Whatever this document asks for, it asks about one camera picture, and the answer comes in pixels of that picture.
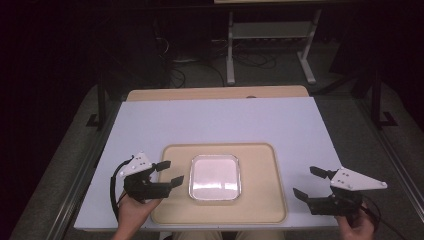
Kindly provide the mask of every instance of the metal frame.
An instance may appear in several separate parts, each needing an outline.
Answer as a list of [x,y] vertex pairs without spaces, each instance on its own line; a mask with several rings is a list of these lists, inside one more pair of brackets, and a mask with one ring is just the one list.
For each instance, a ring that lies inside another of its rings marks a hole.
[[[306,80],[309,84],[316,84],[316,80],[314,77],[314,74],[312,73],[312,70],[309,66],[307,57],[309,54],[309,50],[311,48],[315,31],[318,27],[319,18],[321,16],[321,9],[318,9],[315,11],[314,18],[312,21],[308,22],[290,22],[290,23],[283,23],[281,22],[281,28],[277,29],[275,28],[275,31],[279,31],[280,33],[264,33],[265,35],[256,35],[254,34],[235,34],[237,26],[237,23],[234,23],[233,20],[233,12],[229,13],[229,20],[228,20],[228,55],[227,55],[227,84],[232,86],[235,85],[235,74],[234,74],[234,61],[233,61],[233,39],[248,39],[248,38],[305,38],[306,43],[303,48],[303,51],[300,51],[297,53],[297,56],[299,58],[300,65],[302,66],[303,72],[305,73]],[[306,33],[302,33],[302,31],[293,31],[293,29],[290,29],[290,27],[293,27],[293,24],[296,24],[297,26],[301,27],[302,24],[307,23],[309,25],[309,29]],[[263,23],[261,26],[263,27],[269,27],[270,30],[272,30],[272,27],[275,23]],[[255,31],[255,25],[251,23],[248,25],[252,28],[252,31]]]

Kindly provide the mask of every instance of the wire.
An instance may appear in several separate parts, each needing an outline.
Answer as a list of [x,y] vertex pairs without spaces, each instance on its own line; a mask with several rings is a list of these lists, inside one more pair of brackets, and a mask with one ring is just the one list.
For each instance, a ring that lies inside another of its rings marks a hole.
[[188,66],[188,65],[199,65],[199,66],[208,67],[208,68],[214,70],[216,73],[218,73],[219,78],[221,79],[222,86],[225,87],[224,77],[222,76],[221,72],[218,69],[216,69],[215,67],[213,67],[212,65],[207,64],[207,63],[202,63],[202,62],[189,62],[189,63],[181,63],[180,66],[176,66],[176,67],[184,67],[184,66]]
[[375,219],[377,221],[377,226],[375,226],[375,231],[378,228],[378,225],[380,222],[382,222],[384,225],[386,225],[390,230],[392,230],[393,232],[395,232],[401,239],[403,240],[408,240],[399,230],[397,230],[393,225],[391,225],[390,223],[388,223],[386,220],[384,220],[383,218],[381,218],[381,211],[380,208],[377,206],[377,204],[368,196],[363,195],[363,197],[365,197],[367,200],[369,200],[374,207],[377,209],[378,211],[378,217],[376,216],[375,213],[373,213],[369,208],[363,207],[361,206],[361,209],[371,218]]

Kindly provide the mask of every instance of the cable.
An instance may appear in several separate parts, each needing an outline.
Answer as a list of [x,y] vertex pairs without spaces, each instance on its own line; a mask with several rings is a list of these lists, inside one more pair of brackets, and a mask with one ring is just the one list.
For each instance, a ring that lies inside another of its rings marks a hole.
[[190,63],[181,63],[180,64],[181,66],[176,66],[176,67],[183,67],[183,66],[195,65],[195,64],[200,65],[200,66],[204,66],[204,67],[208,67],[208,68],[214,70],[216,73],[218,73],[219,78],[221,79],[222,86],[225,87],[225,80],[224,80],[224,77],[222,76],[221,72],[218,69],[216,69],[215,67],[211,66],[210,64],[202,63],[202,62],[190,62]]
[[116,186],[116,175],[118,174],[119,170],[124,166],[127,165],[129,162],[131,162],[131,160],[134,158],[134,156],[132,156],[131,159],[124,161],[123,163],[119,164],[119,166],[116,168],[115,172],[113,173],[112,177],[110,178],[110,188],[109,188],[109,196],[110,196],[110,203],[112,205],[112,210],[113,213],[115,214],[116,220],[118,220],[118,216],[119,216],[119,208],[118,208],[118,203],[119,201],[122,200],[122,198],[125,196],[122,195],[119,198],[118,203],[116,202],[116,195],[115,195],[115,186]]
[[390,230],[392,230],[393,232],[395,232],[401,239],[403,240],[408,240],[399,230],[397,230],[395,227],[393,227],[393,225],[391,225],[390,223],[388,223],[386,220],[384,220],[383,218],[381,218],[381,211],[380,208],[377,206],[377,204],[368,196],[365,196],[363,194],[361,194],[363,197],[365,197],[367,200],[369,200],[374,207],[376,207],[377,211],[378,211],[378,217],[376,216],[375,213],[373,213],[369,208],[363,207],[361,206],[362,211],[364,211],[368,216],[370,216],[373,219],[376,219],[376,221],[378,221],[376,224],[377,226],[375,226],[375,231],[378,229],[378,225],[380,222],[382,222],[384,225],[386,225]]

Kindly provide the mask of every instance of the hand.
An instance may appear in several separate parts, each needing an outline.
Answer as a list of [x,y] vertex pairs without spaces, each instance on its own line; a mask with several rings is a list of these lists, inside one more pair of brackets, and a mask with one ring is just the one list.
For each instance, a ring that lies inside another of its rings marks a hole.
[[118,230],[112,239],[131,239],[161,201],[162,199],[153,199],[148,203],[142,204],[125,195],[119,203]]
[[374,224],[371,217],[362,209],[359,210],[359,214],[353,221],[352,226],[349,225],[346,217],[336,216],[336,219],[340,227],[340,237],[342,240],[374,239]]

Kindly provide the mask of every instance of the finger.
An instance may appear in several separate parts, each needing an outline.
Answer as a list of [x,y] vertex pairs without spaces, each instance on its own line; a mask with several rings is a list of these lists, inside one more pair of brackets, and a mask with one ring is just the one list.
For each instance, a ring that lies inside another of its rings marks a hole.
[[339,228],[341,232],[348,232],[352,230],[349,223],[347,222],[346,217],[336,216],[336,220],[337,220],[337,223],[339,224]]

